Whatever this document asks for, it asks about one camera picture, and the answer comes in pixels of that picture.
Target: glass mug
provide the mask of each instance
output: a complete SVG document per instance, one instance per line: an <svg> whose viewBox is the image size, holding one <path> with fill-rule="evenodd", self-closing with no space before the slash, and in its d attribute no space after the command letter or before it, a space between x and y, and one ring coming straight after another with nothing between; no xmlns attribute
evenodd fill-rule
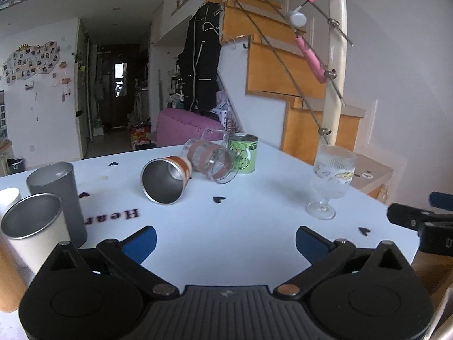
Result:
<svg viewBox="0 0 453 340"><path fill-rule="evenodd" d="M212 143L205 139L209 132L223 134L221 144ZM219 184L225 184L234 179L239 169L236 162L238 155L228 149L228 133L220 129L206 129L201 139L189 139L183 148L183 156L187 157L194 170L207 176Z"/></svg>

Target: orange and white cup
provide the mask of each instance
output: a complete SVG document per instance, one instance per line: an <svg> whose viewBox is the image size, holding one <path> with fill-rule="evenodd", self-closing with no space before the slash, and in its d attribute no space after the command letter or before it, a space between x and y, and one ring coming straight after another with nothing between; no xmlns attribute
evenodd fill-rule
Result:
<svg viewBox="0 0 453 340"><path fill-rule="evenodd" d="M159 204L173 204L183 195L192 174L186 157L171 156L149 161L142 169L140 181L146 196Z"/></svg>

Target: door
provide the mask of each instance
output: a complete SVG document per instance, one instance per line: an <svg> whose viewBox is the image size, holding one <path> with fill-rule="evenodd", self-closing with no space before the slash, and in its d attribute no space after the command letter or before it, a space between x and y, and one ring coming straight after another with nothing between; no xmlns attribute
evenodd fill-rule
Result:
<svg viewBox="0 0 453 340"><path fill-rule="evenodd" d="M79 24L76 49L76 121L79 132L80 157L87 153L89 141L87 116L87 43L82 23Z"/></svg>

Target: white table top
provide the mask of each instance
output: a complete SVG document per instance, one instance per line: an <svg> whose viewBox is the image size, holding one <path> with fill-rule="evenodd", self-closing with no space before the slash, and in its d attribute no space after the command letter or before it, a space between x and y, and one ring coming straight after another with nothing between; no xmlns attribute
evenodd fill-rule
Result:
<svg viewBox="0 0 453 340"><path fill-rule="evenodd" d="M156 250L142 263L174 284L268 285L271 290L309 266L295 246L295 233L305 225L329 240L346 238L357 247L374 248L381 240L394 241L411 262L418 249L415 231L390 224L387 207L349 188L331 204L337 216L320 221L305 207L314 200L310 189L312 166L264 143L257 149L257 168L237 175L224 185L194 173L182 198L173 205L151 202L140 185L140 172L150 160L179 155L182 146L135 151L74 162L88 240L94 247L107 238L122 240L143 226L157 231ZM118 165L108 166L111 162ZM0 178L0 189L18 187L28 196L27 171ZM213 196L226 199L220 204ZM138 209L139 217L126 219L124 211ZM113 213L121 217L110 219ZM107 215L104 222L97 216ZM371 230L363 236L358 228ZM17 312L0 313L0 340L25 340Z"/></svg>

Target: white cup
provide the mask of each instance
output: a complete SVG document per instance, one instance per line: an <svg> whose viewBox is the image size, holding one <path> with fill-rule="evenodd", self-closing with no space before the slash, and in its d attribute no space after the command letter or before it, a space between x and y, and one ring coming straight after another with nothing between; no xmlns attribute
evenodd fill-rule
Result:
<svg viewBox="0 0 453 340"><path fill-rule="evenodd" d="M7 188L0 190L0 222L3 219L5 213L7 213L8 210L17 202L19 202L21 199L22 197L20 196L20 190L17 188ZM18 265L19 267L27 267L26 263L23 261L20 255L11 246L10 241L2 236L0 236L0 239L5 240L6 246L8 250L11 252L11 255L13 256L16 265Z"/></svg>
<svg viewBox="0 0 453 340"><path fill-rule="evenodd" d="M34 274L59 242L70 240L61 198L51 193L17 202L3 217L1 230Z"/></svg>

